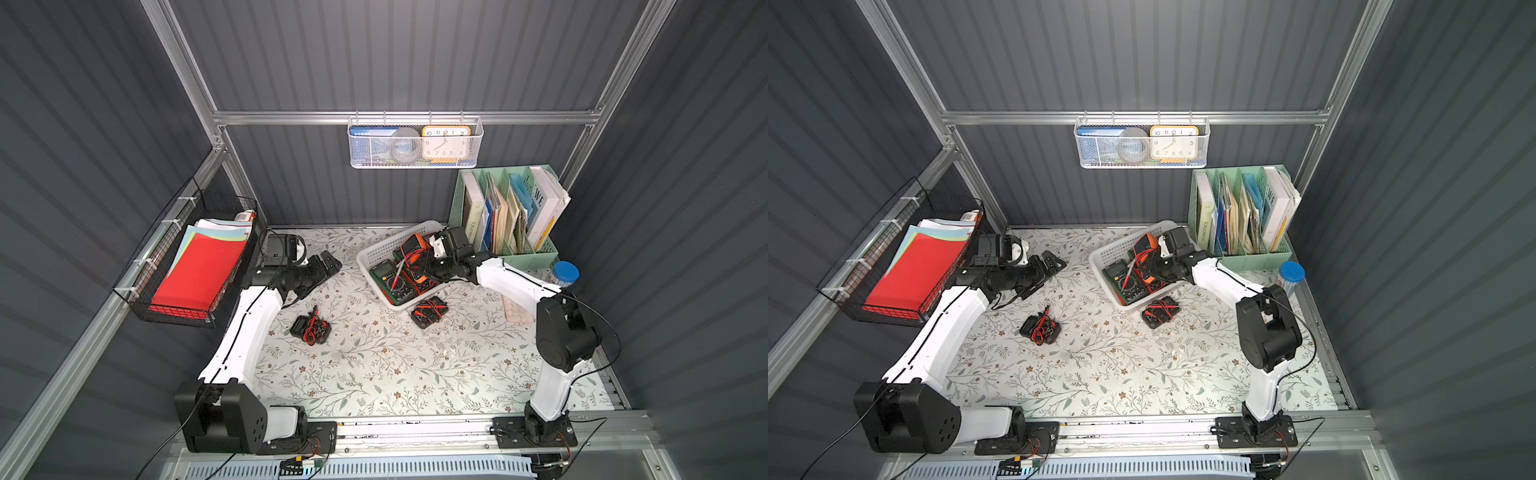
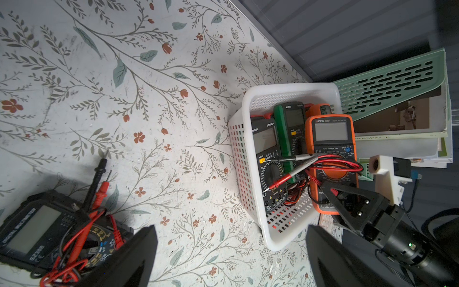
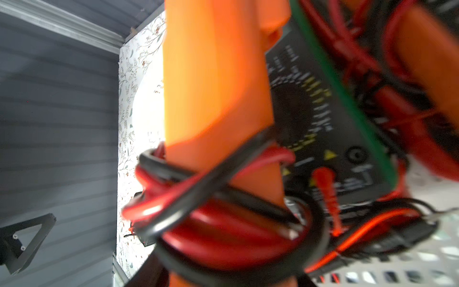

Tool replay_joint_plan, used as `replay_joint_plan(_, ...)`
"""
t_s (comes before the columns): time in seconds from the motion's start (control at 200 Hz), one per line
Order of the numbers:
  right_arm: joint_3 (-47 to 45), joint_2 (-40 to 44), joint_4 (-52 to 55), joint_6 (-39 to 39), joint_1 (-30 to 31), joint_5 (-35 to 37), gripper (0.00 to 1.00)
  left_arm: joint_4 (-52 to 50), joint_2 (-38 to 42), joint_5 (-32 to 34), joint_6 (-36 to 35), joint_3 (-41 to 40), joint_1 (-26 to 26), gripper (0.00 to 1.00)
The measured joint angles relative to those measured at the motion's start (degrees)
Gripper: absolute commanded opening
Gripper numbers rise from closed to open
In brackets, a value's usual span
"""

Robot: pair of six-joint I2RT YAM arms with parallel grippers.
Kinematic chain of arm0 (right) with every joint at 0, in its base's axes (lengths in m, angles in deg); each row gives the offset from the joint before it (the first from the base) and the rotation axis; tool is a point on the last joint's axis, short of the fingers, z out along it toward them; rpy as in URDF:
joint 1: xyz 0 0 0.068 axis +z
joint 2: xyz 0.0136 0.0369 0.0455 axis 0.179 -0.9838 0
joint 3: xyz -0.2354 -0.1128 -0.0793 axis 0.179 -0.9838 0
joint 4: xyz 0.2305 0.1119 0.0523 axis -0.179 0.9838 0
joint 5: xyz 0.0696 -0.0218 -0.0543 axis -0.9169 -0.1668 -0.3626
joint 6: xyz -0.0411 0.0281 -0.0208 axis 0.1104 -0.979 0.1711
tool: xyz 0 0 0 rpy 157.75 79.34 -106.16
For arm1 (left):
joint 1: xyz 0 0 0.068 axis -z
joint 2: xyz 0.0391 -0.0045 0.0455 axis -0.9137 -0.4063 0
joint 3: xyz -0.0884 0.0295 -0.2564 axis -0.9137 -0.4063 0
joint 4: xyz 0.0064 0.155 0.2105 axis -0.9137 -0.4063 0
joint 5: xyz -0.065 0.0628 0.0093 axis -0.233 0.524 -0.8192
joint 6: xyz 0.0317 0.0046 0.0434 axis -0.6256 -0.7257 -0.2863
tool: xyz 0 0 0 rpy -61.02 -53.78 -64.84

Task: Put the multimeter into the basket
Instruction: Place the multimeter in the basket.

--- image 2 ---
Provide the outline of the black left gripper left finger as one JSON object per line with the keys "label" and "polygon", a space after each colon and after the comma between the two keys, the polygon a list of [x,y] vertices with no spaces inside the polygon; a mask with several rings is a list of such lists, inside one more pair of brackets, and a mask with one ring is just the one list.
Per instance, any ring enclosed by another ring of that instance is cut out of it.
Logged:
{"label": "black left gripper left finger", "polygon": [[146,287],[153,270],[157,246],[155,227],[144,227],[77,286]]}

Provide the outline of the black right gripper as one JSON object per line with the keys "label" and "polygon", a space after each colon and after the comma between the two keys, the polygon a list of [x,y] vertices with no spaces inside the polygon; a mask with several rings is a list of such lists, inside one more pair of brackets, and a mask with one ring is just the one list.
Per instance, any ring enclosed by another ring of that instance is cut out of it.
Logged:
{"label": "black right gripper", "polygon": [[403,210],[383,195],[331,181],[320,189],[354,234],[379,248],[405,240]]}

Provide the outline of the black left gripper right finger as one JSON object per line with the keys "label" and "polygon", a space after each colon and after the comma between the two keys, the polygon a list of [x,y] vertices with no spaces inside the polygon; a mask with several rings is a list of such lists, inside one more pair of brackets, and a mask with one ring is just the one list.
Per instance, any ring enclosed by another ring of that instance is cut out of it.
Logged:
{"label": "black left gripper right finger", "polygon": [[320,226],[308,226],[306,243],[308,258],[318,287],[391,285]]}

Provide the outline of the tiny black multimeter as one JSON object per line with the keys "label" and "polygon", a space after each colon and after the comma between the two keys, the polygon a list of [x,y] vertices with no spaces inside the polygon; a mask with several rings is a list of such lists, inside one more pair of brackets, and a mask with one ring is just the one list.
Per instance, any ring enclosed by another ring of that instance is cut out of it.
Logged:
{"label": "tiny black multimeter", "polygon": [[42,287],[72,287],[102,266],[133,229],[103,206],[107,159],[95,168],[82,203],[49,190],[28,197],[1,226],[1,263],[30,273]]}

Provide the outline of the orange multimeter diagonal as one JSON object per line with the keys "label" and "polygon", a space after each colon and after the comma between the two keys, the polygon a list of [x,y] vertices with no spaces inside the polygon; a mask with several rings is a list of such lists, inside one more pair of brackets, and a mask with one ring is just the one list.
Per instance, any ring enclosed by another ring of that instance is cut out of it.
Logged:
{"label": "orange multimeter diagonal", "polygon": [[330,114],[305,116],[305,121],[307,153],[277,159],[278,162],[285,161],[285,174],[271,188],[294,181],[286,205],[295,205],[302,192],[308,191],[315,210],[321,214],[338,215],[321,192],[320,185],[324,181],[331,181],[358,186],[357,176],[363,167],[357,162],[352,118],[344,114]]}

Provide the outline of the dark green multimeter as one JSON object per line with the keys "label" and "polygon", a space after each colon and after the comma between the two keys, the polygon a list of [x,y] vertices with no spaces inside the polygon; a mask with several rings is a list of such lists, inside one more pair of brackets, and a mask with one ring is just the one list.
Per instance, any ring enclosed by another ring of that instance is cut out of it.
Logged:
{"label": "dark green multimeter", "polygon": [[307,153],[305,109],[302,102],[287,102],[274,107],[273,116],[282,157]]}
{"label": "dark green multimeter", "polygon": [[284,176],[283,164],[277,161],[282,153],[276,122],[272,118],[252,117],[251,124],[263,204],[266,213],[270,214],[288,198],[287,184],[283,183],[276,188],[271,188]]}

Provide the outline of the orange multimeter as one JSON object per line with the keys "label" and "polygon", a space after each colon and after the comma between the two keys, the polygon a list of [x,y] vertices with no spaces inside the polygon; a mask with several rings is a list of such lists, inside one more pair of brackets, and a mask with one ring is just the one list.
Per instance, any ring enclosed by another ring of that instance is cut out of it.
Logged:
{"label": "orange multimeter", "polygon": [[330,115],[332,114],[332,108],[330,104],[315,104],[308,107],[305,115],[306,118],[312,116]]}

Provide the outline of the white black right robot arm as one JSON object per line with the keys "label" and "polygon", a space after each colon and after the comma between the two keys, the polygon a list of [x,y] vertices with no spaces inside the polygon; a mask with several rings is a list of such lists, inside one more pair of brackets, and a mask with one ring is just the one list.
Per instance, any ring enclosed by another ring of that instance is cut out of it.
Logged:
{"label": "white black right robot arm", "polygon": [[431,287],[456,287],[459,265],[434,240],[403,222],[405,211],[383,195],[324,181],[321,192],[339,213],[340,223],[372,243]]}

